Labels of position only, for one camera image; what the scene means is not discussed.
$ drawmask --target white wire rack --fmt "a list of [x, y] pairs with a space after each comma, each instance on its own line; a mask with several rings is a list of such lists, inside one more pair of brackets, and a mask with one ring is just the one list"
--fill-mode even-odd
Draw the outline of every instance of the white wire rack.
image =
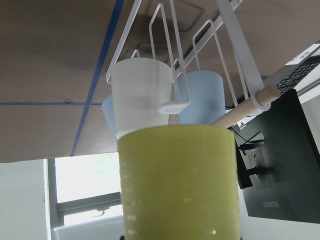
[[[111, 69], [118, 61], [118, 58], [125, 44], [125, 41], [128, 37], [131, 26], [136, 18], [141, 2], [142, 0], [135, 0], [133, 3], [131, 12], [129, 14], [124, 30], [122, 32], [121, 38], [119, 40], [119, 43], [117, 45], [113, 58], [105, 74], [107, 83], [111, 83], [110, 81]], [[173, 20], [174, 32], [175, 32], [175, 37], [177, 41], [178, 55], [179, 55], [179, 59], [178, 59], [179, 67], [176, 70], [174, 70], [174, 61], [172, 57], [170, 39], [168, 40], [169, 32], [166, 32], [166, 37], [167, 37], [167, 45], [168, 45], [169, 59], [170, 59], [172, 72], [176, 78], [180, 74], [183, 74], [184, 79], [187, 80], [185, 75], [185, 68], [190, 64], [190, 62], [194, 58], [196, 60], [198, 68], [200, 68], [198, 52], [205, 46], [205, 44], [209, 41], [209, 39], [212, 36], [214, 36], [235, 108], [233, 108], [231, 111], [229, 111], [224, 116], [219, 118], [217, 121], [213, 122], [212, 125], [228, 128], [232, 126], [234, 123], [240, 121], [241, 119], [247, 116], [258, 115], [258, 114], [261, 114], [263, 111], [269, 110], [271, 107], [271, 102], [276, 100], [280, 96], [280, 92], [275, 85], [268, 85], [268, 86], [264, 85], [261, 75], [259, 73], [259, 70], [257, 68], [256, 62], [250, 51], [249, 45], [245, 39], [241, 26], [234, 13], [234, 10], [242, 2], [242, 0], [232, 0], [232, 1], [215, 0], [215, 2], [218, 6], [220, 16], [215, 21], [212, 21], [211, 19], [207, 20], [201, 26], [201, 28], [193, 36], [193, 40], [192, 40], [193, 51], [191, 51], [185, 58], [183, 58], [180, 36], [179, 36], [178, 25], [177, 25], [177, 18], [175, 14], [174, 1], [170, 0], [172, 20]], [[155, 18], [159, 9], [161, 9], [163, 24], [164, 24], [164, 28], [166, 29], [166, 24], [167, 24], [166, 16], [165, 16], [162, 3], [158, 4], [154, 12], [153, 18]], [[150, 32], [152, 56], [155, 59], [156, 55], [155, 55], [155, 49], [153, 46], [153, 36], [152, 36], [152, 29], [151, 29], [153, 20], [151, 19], [149, 32]], [[236, 64], [237, 64], [238, 72], [240, 76], [240, 81], [241, 81], [241, 85], [242, 85], [242, 89], [245, 97], [245, 101], [239, 105], [233, 90], [227, 64], [225, 62], [224, 55], [223, 55], [223, 52], [219, 43], [218, 35], [217, 35], [217, 30], [223, 23], [225, 24], [225, 28], [227, 30], [229, 39], [233, 47], [233, 52], [234, 52], [234, 56], [235, 56], [235, 60], [236, 60]], [[205, 32], [205, 34], [203, 34], [200, 40], [197, 43], [195, 43], [195, 37], [203, 30], [203, 28], [207, 24], [210, 24], [209, 29]], [[139, 51], [134, 51], [132, 54], [132, 57], [135, 54], [139, 56]], [[248, 96], [247, 88], [250, 92], [250, 96], [251, 96], [250, 98]], [[176, 92], [176, 96], [177, 96], [177, 101], [175, 102], [175, 104], [180, 102], [179, 92]], [[180, 111], [183, 110], [184, 107], [188, 105], [188, 103], [186, 104], [185, 102], [180, 102], [180, 103], [181, 103], [181, 106], [180, 108], [179, 107], [177, 108], [176, 113], [179, 113]]]

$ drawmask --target blue grout line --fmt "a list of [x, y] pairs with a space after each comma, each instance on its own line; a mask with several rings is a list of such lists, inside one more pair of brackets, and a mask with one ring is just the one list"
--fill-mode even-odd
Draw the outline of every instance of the blue grout line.
[[[0, 102], [0, 106], [56, 106], [56, 105], [85, 105], [87, 102]], [[90, 102], [90, 105], [102, 105], [102, 102]]]
[[104, 37], [104, 41], [103, 41], [103, 45], [102, 45], [102, 48], [101, 48], [101, 52], [100, 52], [100, 55], [99, 55], [99, 58], [98, 58], [98, 61], [97, 61], [96, 67], [95, 67], [95, 71], [94, 71], [94, 75], [93, 75], [93, 78], [92, 78], [90, 90], [89, 90], [88, 96], [86, 98], [86, 103], [84, 105], [84, 109], [83, 109], [83, 112], [82, 112], [82, 117], [81, 117], [81, 120], [80, 120], [80, 124], [79, 124], [78, 130], [77, 130], [76, 135], [75, 135], [75, 139], [74, 139], [74, 143], [73, 143], [73, 147], [72, 147], [70, 156], [73, 156], [75, 154], [75, 151], [76, 151], [76, 148], [77, 148], [77, 144], [78, 144], [78, 141], [79, 141], [79, 138], [80, 138], [80, 134], [82, 132], [82, 129], [83, 129], [85, 121], [86, 121], [86, 117], [87, 117], [87, 114], [88, 114], [88, 111], [89, 111], [89, 107], [90, 107], [92, 98], [94, 96], [94, 93], [95, 93], [95, 90], [96, 90], [96, 87], [97, 87], [97, 84], [98, 84], [98, 80], [99, 80], [103, 65], [105, 63], [105, 59], [106, 59], [106, 56], [107, 56], [107, 53], [108, 53], [108, 50], [109, 50], [109, 47], [110, 47], [111, 40], [112, 40], [114, 32], [116, 30], [117, 22], [119, 20], [120, 13], [121, 13], [122, 7], [124, 5], [124, 1], [125, 0], [116, 0], [116, 2], [114, 4], [114, 8], [113, 8], [113, 11], [112, 11], [110, 23], [109, 23], [109, 26], [107, 28], [107, 31], [106, 31], [106, 34], [105, 34], [105, 37]]

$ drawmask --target wooden dowel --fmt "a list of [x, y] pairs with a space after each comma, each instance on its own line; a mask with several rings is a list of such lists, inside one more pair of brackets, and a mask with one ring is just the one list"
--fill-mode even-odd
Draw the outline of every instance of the wooden dowel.
[[[275, 85], [270, 84], [261, 91], [258, 91], [255, 94], [255, 99], [258, 101], [259, 104], [266, 106], [274, 100], [278, 99], [280, 95], [281, 94], [278, 88]], [[227, 129], [230, 126], [234, 125], [236, 122], [240, 121], [241, 119], [251, 114], [254, 114], [258, 110], [259, 108], [256, 107], [252, 99], [248, 98], [246, 101], [240, 103], [238, 106], [236, 106], [234, 109], [220, 117], [211, 125]]]

